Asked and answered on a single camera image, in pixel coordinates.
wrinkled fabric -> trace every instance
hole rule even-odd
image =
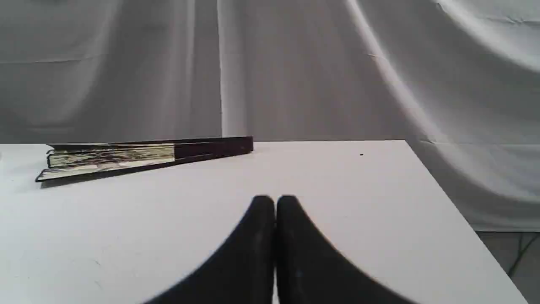
[[[474,228],[540,230],[535,0],[7,0],[0,41],[0,142],[405,139]]]

